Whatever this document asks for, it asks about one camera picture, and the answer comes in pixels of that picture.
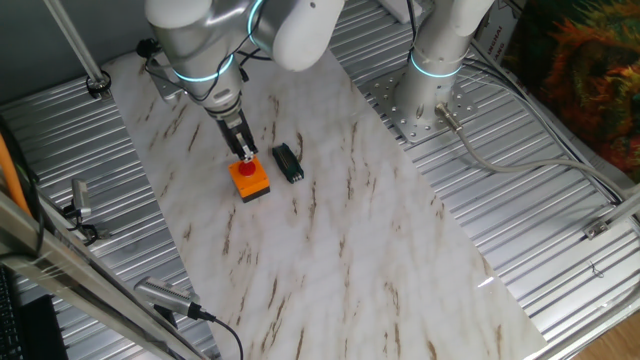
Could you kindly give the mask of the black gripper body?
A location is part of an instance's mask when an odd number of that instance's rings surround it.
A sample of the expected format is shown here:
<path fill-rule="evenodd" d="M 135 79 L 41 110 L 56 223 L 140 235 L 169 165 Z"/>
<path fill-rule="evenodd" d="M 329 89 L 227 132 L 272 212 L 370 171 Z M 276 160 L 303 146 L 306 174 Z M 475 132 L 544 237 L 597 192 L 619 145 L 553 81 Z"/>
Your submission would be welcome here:
<path fill-rule="evenodd" d="M 244 129 L 246 121 L 242 111 L 237 108 L 227 112 L 209 111 L 209 115 L 216 121 L 223 138 L 233 153 L 235 153 L 232 145 L 232 139 Z"/>

